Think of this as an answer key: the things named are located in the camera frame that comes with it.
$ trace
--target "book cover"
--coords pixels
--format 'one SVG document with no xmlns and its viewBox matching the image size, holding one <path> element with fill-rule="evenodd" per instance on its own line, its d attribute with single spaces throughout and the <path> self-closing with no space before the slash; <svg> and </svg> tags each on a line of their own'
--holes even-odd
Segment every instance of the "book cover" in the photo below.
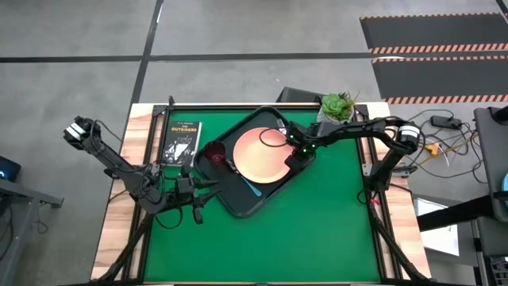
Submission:
<svg viewBox="0 0 508 286">
<path fill-rule="evenodd" d="M 164 159 L 168 165 L 193 165 L 194 155 L 198 151 L 201 124 L 201 122 L 168 123 L 164 142 Z"/>
</svg>

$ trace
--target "green succulent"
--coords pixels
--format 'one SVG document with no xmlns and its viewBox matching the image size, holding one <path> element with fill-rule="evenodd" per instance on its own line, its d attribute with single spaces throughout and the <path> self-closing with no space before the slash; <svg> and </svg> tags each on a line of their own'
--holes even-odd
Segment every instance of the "green succulent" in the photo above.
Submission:
<svg viewBox="0 0 508 286">
<path fill-rule="evenodd" d="M 323 111 L 339 121 L 348 120 L 352 107 L 355 105 L 355 99 L 351 99 L 349 92 L 325 95 L 323 97 Z"/>
</svg>

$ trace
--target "concrete floor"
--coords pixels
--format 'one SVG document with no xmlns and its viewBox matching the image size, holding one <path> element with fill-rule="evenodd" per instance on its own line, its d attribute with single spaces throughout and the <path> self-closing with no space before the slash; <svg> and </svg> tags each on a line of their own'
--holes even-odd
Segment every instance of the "concrete floor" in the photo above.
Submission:
<svg viewBox="0 0 508 286">
<path fill-rule="evenodd" d="M 155 0 L 1 0 L 0 56 L 141 55 L 154 5 Z M 152 54 L 366 52 L 360 16 L 498 11 L 495 0 L 174 0 L 164 3 Z M 88 280 L 111 180 L 94 158 L 61 139 L 62 130 L 80 114 L 100 118 L 121 134 L 138 68 L 0 64 L 0 153 L 23 166 L 20 183 L 65 197 L 62 209 L 41 210 L 49 232 L 33 231 L 16 285 Z M 166 102 L 174 95 L 178 102 L 270 102 L 284 86 L 349 90 L 359 92 L 360 101 L 380 100 L 369 60 L 280 60 L 150 63 L 140 101 Z M 445 107 L 470 120 L 479 105 L 391 110 L 408 118 Z M 106 140 L 118 148 L 113 138 Z M 457 157 L 451 168 L 442 160 L 427 166 L 452 174 L 473 164 L 471 153 Z M 455 200 L 486 191 L 469 175 L 436 180 L 422 171 L 411 176 L 410 186 Z"/>
</svg>

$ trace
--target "round plate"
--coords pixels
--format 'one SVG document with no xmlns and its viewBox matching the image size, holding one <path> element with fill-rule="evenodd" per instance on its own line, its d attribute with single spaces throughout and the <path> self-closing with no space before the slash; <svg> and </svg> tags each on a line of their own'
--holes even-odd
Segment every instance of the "round plate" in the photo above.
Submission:
<svg viewBox="0 0 508 286">
<path fill-rule="evenodd" d="M 269 147 L 260 141 L 260 133 L 266 127 L 251 129 L 238 139 L 233 150 L 235 166 L 242 176 L 252 182 L 268 184 L 282 179 L 289 167 L 284 161 L 293 152 L 293 147 Z M 263 142 L 269 145 L 281 145 L 286 136 L 276 129 L 263 133 Z"/>
</svg>

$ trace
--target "black floor mat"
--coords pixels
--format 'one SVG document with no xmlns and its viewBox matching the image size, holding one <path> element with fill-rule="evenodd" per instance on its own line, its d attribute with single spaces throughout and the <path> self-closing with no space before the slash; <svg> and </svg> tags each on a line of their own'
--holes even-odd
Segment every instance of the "black floor mat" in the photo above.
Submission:
<svg viewBox="0 0 508 286">
<path fill-rule="evenodd" d="M 374 59 L 390 104 L 508 101 L 508 56 Z"/>
<path fill-rule="evenodd" d="M 501 14 L 361 17 L 372 53 L 462 52 L 508 49 Z"/>
</svg>

